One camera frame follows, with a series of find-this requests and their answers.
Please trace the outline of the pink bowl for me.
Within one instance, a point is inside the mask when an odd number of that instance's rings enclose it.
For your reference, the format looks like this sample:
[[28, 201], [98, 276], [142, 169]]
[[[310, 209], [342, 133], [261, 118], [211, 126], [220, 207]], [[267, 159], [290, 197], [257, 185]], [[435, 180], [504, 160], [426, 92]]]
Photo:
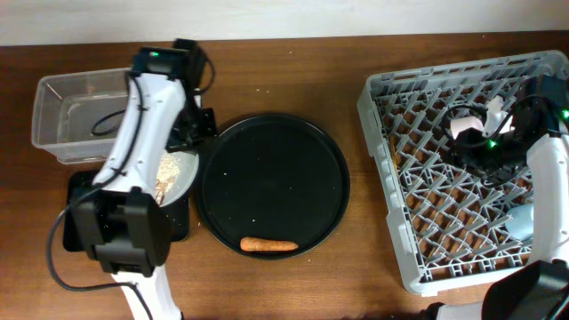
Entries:
[[456, 140], [461, 132], [468, 129], [475, 129], [480, 132], [484, 130], [482, 121], [475, 116], [467, 116], [463, 118], [456, 118], [450, 122], [450, 129], [453, 139]]

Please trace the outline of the light grey plate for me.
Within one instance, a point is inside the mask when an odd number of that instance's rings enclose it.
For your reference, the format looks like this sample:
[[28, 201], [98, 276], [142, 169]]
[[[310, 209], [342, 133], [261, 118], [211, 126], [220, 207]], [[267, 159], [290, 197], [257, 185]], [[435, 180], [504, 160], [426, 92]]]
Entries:
[[180, 175], [172, 190], [166, 195], [163, 204], [159, 205], [161, 207], [173, 204], [189, 191], [199, 167], [199, 155], [196, 153], [173, 152], [170, 154], [180, 159]]

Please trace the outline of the blue cup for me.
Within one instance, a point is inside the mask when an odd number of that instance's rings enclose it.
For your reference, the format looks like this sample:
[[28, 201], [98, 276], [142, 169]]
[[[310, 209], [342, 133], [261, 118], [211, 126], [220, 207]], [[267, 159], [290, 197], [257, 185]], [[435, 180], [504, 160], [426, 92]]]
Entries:
[[533, 204], [524, 204], [507, 212], [510, 219], [505, 222], [505, 228], [517, 240], [533, 237], [533, 208]]

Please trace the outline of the wooden chopstick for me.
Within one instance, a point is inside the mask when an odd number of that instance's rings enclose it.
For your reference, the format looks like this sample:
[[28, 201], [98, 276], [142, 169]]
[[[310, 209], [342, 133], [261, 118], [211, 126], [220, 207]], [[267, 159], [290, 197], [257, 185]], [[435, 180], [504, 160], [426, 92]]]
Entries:
[[393, 136], [393, 135], [389, 138], [389, 146], [390, 146], [390, 154], [391, 154], [391, 157], [392, 157], [392, 163], [393, 163], [393, 166], [394, 166], [394, 170], [395, 170], [395, 173], [397, 173], [397, 172], [398, 172], [398, 168], [397, 168], [397, 151], [396, 151], [397, 139], [396, 139], [396, 137]]

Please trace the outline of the orange carrot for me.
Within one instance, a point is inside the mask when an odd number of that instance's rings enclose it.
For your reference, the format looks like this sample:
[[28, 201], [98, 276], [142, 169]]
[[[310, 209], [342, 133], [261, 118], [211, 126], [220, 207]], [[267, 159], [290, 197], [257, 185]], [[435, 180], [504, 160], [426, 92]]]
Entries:
[[299, 248], [290, 241], [268, 240], [257, 237], [244, 237], [240, 241], [240, 248], [245, 252], [289, 252]]

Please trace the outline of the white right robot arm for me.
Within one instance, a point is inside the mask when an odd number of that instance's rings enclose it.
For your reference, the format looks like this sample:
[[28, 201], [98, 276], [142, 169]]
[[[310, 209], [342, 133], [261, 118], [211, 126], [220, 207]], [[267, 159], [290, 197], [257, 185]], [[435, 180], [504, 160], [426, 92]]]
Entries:
[[508, 112], [449, 107], [440, 128], [445, 155], [480, 178], [501, 186], [528, 169], [533, 179], [533, 243], [517, 272], [491, 285], [478, 303], [433, 303], [421, 319], [566, 319], [568, 317], [568, 83], [553, 76], [525, 80]]

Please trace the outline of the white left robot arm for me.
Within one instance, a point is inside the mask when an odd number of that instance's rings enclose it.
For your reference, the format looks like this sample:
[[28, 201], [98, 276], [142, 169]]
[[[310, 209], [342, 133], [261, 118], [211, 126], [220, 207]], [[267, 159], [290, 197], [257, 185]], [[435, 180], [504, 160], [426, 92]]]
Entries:
[[163, 153], [183, 152], [197, 173], [198, 145], [217, 134], [214, 113], [196, 101], [213, 66], [198, 42], [142, 47], [126, 77], [128, 104], [113, 148], [90, 188], [69, 200], [53, 225], [64, 224], [91, 260], [112, 275], [82, 292], [121, 288], [136, 319], [181, 319], [165, 270], [172, 223], [156, 200]]

